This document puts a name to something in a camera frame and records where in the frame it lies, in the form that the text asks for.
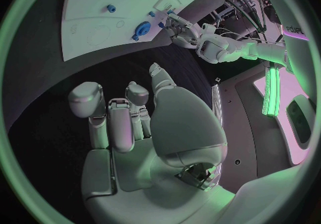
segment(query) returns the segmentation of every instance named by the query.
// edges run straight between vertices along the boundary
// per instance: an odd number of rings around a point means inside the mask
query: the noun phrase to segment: robotic hand
[[[250,60],[257,58],[275,62],[286,67],[292,73],[286,48],[275,44],[260,43],[255,40],[237,41],[215,34],[216,27],[203,24],[197,30],[190,22],[171,13],[164,29],[174,44],[195,49],[199,57],[211,64],[236,61],[240,57]]]

